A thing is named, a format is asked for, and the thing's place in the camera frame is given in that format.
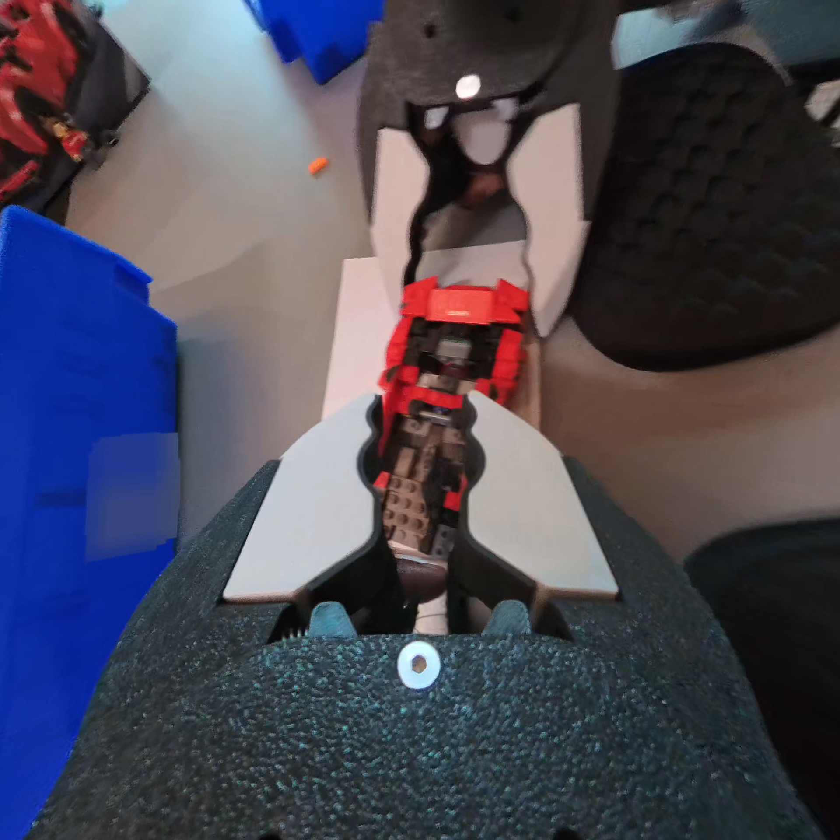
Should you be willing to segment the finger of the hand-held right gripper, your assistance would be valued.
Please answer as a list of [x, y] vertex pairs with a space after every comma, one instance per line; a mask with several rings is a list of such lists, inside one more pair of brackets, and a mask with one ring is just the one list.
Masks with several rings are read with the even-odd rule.
[[402, 311], [406, 286], [417, 278], [428, 231], [451, 204], [429, 160], [407, 131], [379, 129], [371, 193], [370, 232], [385, 299]]
[[547, 339], [571, 298], [586, 243], [581, 114], [567, 104], [534, 120], [507, 162], [527, 230], [523, 251], [534, 327]]

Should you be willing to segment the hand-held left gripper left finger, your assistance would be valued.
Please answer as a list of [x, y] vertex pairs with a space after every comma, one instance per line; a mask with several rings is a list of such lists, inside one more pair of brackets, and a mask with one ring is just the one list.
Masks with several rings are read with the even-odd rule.
[[391, 580], [382, 510], [364, 457], [379, 439], [380, 398], [364, 393], [302, 435], [280, 458], [226, 582], [234, 604], [369, 606]]

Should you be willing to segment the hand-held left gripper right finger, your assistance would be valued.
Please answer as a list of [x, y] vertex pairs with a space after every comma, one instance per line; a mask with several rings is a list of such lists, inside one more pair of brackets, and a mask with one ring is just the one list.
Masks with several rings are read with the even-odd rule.
[[620, 587], [560, 451], [479, 392], [465, 399], [465, 442], [450, 580], [487, 605], [615, 600]]

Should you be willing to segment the red and black lego car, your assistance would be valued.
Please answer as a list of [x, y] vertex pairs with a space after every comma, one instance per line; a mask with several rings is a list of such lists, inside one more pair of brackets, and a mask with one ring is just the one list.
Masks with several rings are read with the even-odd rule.
[[510, 407], [527, 359], [529, 294], [493, 287], [407, 286], [385, 352], [381, 472], [385, 536], [396, 555], [443, 564], [466, 488], [464, 408], [477, 392]]

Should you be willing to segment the lego instruction booklet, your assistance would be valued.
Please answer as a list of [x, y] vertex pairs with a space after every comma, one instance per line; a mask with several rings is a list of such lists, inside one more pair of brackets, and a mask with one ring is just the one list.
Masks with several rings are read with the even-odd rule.
[[[445, 248], [426, 254], [419, 269], [452, 284], [493, 286], [499, 279], [526, 288], [524, 240]], [[321, 419], [358, 396], [377, 391], [385, 348], [398, 320], [375, 257], [346, 259], [339, 297]]]

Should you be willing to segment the blue plastic bin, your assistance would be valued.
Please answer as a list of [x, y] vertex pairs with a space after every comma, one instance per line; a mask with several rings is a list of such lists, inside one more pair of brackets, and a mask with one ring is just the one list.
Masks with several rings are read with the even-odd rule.
[[2, 212], [2, 838], [23, 837], [174, 557], [176, 325], [128, 260]]
[[362, 57], [384, 1], [246, 1], [284, 64], [301, 60], [324, 85]]

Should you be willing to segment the lego set box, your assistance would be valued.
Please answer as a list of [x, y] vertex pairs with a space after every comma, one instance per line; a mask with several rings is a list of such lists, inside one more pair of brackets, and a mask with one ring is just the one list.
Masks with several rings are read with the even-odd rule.
[[103, 2], [1, 2], [1, 208], [64, 222], [70, 186], [98, 169], [151, 79]]

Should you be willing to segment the black quilted chair seat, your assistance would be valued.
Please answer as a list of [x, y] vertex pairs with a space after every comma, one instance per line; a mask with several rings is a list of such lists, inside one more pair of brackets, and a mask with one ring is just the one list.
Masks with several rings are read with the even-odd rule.
[[791, 782], [839, 838], [839, 520], [741, 530], [684, 568], [741, 660]]
[[569, 314], [640, 371], [738, 361], [838, 325], [838, 150], [759, 54], [706, 43], [622, 70]]

